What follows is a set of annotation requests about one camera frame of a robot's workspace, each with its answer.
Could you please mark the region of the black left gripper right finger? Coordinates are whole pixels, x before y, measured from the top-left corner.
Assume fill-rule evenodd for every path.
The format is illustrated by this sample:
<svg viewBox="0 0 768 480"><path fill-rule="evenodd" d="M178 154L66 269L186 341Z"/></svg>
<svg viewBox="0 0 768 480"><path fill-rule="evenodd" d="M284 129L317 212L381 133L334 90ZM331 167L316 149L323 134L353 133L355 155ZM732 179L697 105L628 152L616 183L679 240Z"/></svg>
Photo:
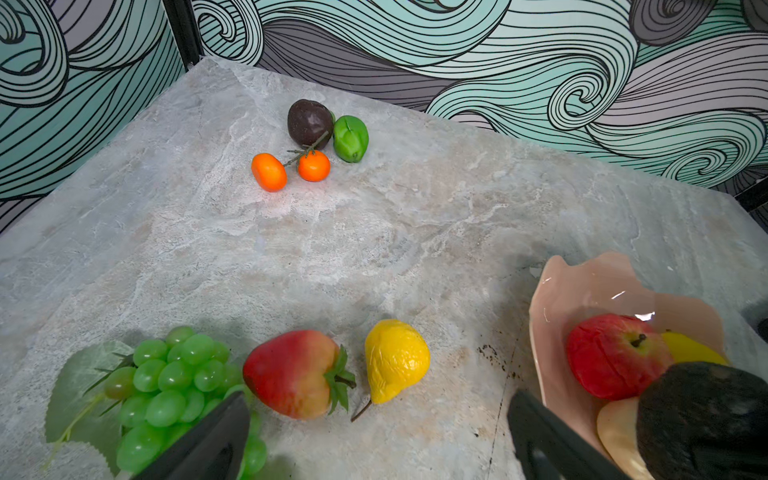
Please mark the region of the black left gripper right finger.
<svg viewBox="0 0 768 480"><path fill-rule="evenodd" d="M557 415L524 389L507 412L515 455L527 479L627 479Z"/></svg>

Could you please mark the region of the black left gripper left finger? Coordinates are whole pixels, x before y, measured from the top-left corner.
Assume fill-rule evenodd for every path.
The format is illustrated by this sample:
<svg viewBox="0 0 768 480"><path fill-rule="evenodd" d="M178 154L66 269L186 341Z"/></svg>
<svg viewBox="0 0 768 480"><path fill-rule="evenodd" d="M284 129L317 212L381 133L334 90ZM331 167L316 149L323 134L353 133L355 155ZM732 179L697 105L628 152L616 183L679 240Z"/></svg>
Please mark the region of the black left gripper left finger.
<svg viewBox="0 0 768 480"><path fill-rule="evenodd" d="M240 472L250 429L242 391L224 399L135 479L231 479Z"/></svg>

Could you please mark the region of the red fake apple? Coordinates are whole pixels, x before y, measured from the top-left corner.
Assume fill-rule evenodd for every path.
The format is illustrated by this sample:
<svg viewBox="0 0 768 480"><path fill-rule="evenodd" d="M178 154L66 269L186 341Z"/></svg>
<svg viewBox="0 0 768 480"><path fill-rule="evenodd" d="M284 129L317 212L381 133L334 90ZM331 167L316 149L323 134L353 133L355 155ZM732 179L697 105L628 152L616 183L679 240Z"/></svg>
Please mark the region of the red fake apple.
<svg viewBox="0 0 768 480"><path fill-rule="evenodd" d="M674 363L659 333L637 318L617 314L579 323L568 335L566 356L580 385L609 401L640 395Z"/></svg>

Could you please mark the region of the dark fake avocado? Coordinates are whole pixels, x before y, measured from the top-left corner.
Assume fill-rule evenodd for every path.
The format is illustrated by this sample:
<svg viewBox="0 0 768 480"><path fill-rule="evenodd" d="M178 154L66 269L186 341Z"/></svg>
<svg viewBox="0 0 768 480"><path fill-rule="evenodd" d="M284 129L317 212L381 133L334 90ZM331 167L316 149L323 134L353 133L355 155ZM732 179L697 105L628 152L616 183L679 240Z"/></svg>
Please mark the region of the dark fake avocado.
<svg viewBox="0 0 768 480"><path fill-rule="evenodd" d="M767 382L746 371L671 366L639 397L636 429L655 479L767 477Z"/></svg>

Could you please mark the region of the pink scalloped fruit bowl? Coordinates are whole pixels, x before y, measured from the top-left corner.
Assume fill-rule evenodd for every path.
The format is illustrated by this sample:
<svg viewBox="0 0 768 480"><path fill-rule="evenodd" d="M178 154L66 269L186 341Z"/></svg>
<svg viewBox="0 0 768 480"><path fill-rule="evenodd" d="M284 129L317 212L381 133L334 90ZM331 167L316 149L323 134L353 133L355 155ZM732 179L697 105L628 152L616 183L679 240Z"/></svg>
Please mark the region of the pink scalloped fruit bowl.
<svg viewBox="0 0 768 480"><path fill-rule="evenodd" d="M686 335L726 355L723 320L696 298L657 293L636 277L630 260L609 251L570 266L550 258L529 308L529 333L541 400L583 440L607 457L596 421L607 403L589 394L574 378L566 358L566 340L581 321L603 313L638 315L658 332Z"/></svg>

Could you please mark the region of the yellow fake lemon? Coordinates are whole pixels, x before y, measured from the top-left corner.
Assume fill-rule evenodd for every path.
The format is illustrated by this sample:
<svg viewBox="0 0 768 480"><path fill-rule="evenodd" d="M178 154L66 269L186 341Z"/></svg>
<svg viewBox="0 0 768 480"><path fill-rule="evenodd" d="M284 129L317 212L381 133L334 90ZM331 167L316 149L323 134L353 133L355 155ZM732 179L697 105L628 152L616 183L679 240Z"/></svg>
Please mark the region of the yellow fake lemon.
<svg viewBox="0 0 768 480"><path fill-rule="evenodd" d="M706 345L691 339L690 337L667 331L661 334L672 357L671 365L690 362L708 362L729 366L729 361Z"/></svg>

